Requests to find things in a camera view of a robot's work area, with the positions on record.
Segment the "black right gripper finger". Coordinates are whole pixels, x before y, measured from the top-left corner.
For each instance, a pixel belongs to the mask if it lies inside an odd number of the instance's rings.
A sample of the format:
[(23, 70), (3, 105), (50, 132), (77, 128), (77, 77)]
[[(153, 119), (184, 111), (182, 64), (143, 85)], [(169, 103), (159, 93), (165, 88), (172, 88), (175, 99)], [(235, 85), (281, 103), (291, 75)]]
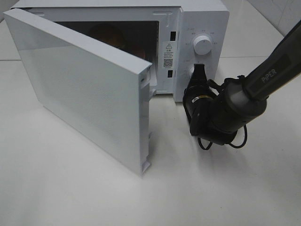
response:
[(207, 77), (204, 64), (194, 64), (193, 72), (190, 78), (190, 85), (206, 85)]

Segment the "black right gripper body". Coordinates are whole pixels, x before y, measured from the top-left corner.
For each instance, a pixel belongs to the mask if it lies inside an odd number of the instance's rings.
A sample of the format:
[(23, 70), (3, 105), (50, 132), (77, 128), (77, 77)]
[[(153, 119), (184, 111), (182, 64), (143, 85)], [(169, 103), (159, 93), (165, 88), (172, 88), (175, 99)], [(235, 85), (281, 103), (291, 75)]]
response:
[(211, 88), (220, 93), (225, 85), (218, 85), (213, 80), (208, 80), (206, 85), (196, 86), (191, 86), (189, 82), (184, 91), (182, 102), (188, 118), (190, 134), (202, 139), (225, 139), (224, 133), (209, 127), (209, 107), (217, 97)]

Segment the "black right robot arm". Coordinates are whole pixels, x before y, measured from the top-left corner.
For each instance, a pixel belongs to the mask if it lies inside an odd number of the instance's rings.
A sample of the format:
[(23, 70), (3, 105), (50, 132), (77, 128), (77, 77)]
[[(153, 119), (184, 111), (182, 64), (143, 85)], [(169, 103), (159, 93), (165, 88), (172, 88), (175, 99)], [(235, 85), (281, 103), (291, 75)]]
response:
[(232, 144), (240, 128), (263, 114), (270, 94), (301, 72), (301, 24), (297, 23), (270, 56), (248, 76), (226, 78), (218, 85), (208, 79), (204, 64), (194, 69), (183, 95), (183, 107), (199, 146)]

